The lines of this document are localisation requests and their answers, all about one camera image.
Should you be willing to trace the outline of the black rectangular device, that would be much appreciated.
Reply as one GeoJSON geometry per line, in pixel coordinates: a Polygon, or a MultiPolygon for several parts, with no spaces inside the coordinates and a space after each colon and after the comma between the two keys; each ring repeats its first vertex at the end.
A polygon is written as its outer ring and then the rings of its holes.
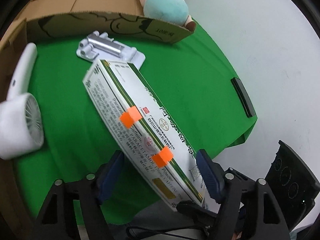
{"type": "Polygon", "coordinates": [[[238,95],[238,98],[242,104],[242,107],[246,113],[246,116],[248,118],[256,116],[255,109],[253,107],[249,94],[247,93],[242,81],[238,77],[233,77],[231,79],[231,83],[238,95]]]}

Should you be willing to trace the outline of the white handheld fan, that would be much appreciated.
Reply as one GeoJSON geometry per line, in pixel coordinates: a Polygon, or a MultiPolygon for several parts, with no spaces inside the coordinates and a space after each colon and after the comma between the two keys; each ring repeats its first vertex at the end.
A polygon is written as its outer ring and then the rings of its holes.
{"type": "Polygon", "coordinates": [[[39,150],[44,143],[42,116],[35,97],[28,92],[37,58],[37,47],[28,43],[1,102],[1,159],[9,160],[39,150]]]}

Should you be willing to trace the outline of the large open cardboard tray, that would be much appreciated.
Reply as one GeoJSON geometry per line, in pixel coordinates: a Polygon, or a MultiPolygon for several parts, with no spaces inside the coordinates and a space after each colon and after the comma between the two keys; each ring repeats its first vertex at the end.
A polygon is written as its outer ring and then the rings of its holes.
{"type": "Polygon", "coordinates": [[[26,20],[30,40],[97,30],[111,36],[176,43],[192,34],[179,25],[145,17],[139,0],[31,0],[17,18],[26,20]]]}

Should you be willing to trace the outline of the green table cloth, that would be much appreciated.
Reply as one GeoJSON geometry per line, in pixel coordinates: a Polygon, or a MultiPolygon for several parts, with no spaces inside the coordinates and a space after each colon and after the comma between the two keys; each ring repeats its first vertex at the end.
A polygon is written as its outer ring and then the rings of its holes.
{"type": "MultiPolygon", "coordinates": [[[[35,218],[53,182],[77,181],[109,161],[119,147],[82,80],[90,63],[77,57],[79,37],[37,43],[29,92],[38,101],[45,142],[14,160],[29,215],[35,218]]],[[[236,72],[202,28],[175,44],[120,37],[146,59],[140,69],[194,149],[216,157],[242,144],[257,117],[248,117],[231,83],[236,72]]]]}

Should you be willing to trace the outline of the green white medicine box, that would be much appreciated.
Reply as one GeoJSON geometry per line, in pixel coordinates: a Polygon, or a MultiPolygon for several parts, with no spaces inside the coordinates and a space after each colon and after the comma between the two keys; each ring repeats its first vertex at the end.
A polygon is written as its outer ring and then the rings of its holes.
{"type": "Polygon", "coordinates": [[[120,149],[166,204],[202,206],[195,150],[135,65],[95,60],[82,82],[120,149]]]}

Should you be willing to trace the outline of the pig plush toy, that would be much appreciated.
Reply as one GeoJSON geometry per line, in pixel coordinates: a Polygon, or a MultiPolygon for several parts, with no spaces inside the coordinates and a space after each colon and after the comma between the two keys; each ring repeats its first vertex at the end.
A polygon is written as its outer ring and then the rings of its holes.
{"type": "Polygon", "coordinates": [[[139,0],[145,17],[179,25],[195,31],[196,22],[189,14],[185,0],[139,0]]]}

